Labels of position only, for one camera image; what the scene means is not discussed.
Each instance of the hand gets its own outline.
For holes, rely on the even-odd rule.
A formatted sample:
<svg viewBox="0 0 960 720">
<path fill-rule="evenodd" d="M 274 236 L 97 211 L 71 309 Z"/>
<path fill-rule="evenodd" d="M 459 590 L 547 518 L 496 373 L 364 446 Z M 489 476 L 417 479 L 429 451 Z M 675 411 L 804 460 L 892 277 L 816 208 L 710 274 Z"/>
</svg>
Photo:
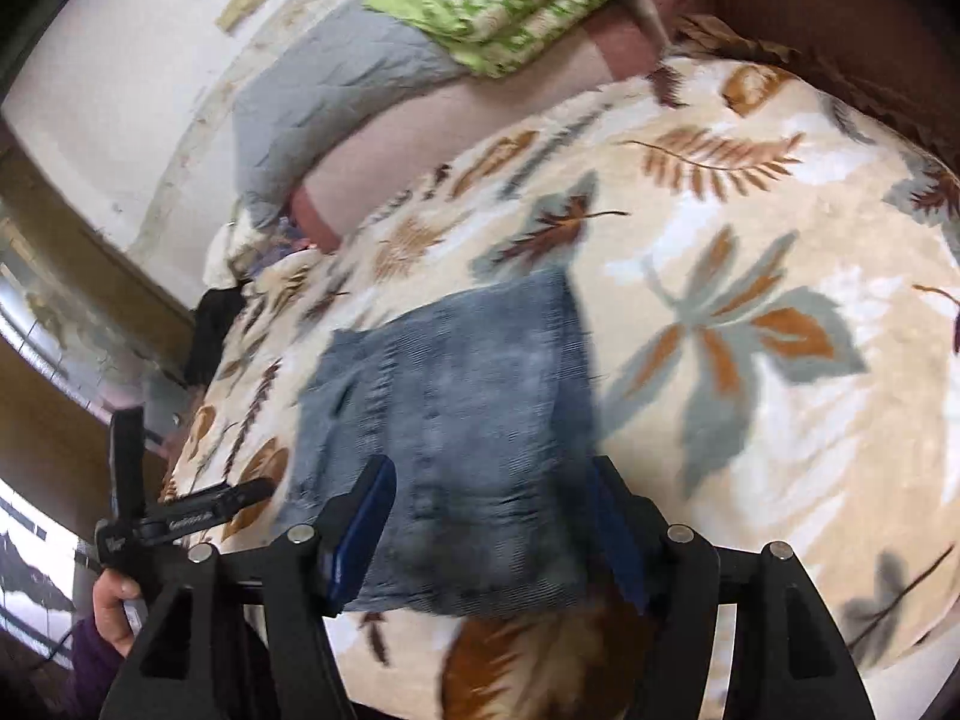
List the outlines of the hand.
<svg viewBox="0 0 960 720">
<path fill-rule="evenodd" d="M 133 647 L 133 631 L 123 601 L 140 597 L 140 585 L 108 568 L 93 586 L 93 620 L 102 639 L 126 658 Z"/>
</svg>

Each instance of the leaf print bedsheet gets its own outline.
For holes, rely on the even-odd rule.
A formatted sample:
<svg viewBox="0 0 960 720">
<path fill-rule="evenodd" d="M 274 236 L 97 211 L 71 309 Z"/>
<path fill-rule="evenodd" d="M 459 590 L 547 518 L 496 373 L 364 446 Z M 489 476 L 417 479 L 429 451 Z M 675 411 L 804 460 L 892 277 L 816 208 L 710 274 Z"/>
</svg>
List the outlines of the leaf print bedsheet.
<svg viewBox="0 0 960 720">
<path fill-rule="evenodd" d="M 671 58 L 477 143 L 336 255 L 264 271 L 166 494 L 280 480 L 195 537 L 258 545 L 335 330 L 563 263 L 628 485 L 714 543 L 790 542 L 882 668 L 960 590 L 958 208 L 942 162 L 793 74 Z M 606 586 L 532 618 L 326 622 L 350 696 L 414 720 L 617 717 L 654 635 Z"/>
</svg>

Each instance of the denim fabric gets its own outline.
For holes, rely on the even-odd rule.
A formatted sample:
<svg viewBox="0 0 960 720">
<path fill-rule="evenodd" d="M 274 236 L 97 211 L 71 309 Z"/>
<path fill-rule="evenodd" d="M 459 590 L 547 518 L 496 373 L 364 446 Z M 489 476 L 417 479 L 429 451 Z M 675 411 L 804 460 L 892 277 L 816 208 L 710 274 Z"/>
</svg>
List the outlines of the denim fabric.
<svg viewBox="0 0 960 720">
<path fill-rule="evenodd" d="M 586 593 L 593 410 L 560 269 L 338 331 L 299 406 L 277 531 L 348 490 L 371 454 L 397 465 L 397 501 L 349 610 L 504 615 Z"/>
</svg>

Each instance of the purple sleeve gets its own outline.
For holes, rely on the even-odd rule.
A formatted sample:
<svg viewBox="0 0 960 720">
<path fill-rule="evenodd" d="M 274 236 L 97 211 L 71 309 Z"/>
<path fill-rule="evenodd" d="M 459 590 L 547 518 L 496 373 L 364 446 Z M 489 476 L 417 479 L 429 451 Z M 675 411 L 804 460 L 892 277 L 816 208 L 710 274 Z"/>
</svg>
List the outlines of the purple sleeve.
<svg viewBox="0 0 960 720">
<path fill-rule="evenodd" d="M 73 675 L 67 696 L 67 711 L 74 720 L 95 720 L 107 699 L 123 656 L 97 632 L 93 617 L 87 617 L 73 632 Z"/>
</svg>

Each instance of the blue denim garment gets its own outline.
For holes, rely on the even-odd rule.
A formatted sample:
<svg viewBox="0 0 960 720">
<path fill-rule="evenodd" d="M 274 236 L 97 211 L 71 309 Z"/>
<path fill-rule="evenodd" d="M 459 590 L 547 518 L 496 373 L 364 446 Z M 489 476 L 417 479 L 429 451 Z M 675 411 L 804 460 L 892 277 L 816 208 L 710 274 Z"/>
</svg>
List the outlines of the blue denim garment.
<svg viewBox="0 0 960 720">
<path fill-rule="evenodd" d="M 278 532 L 348 490 L 371 454 L 397 465 L 349 610 L 506 615 L 586 595 L 594 420 L 561 269 L 338 331 L 299 406 Z"/>
</svg>

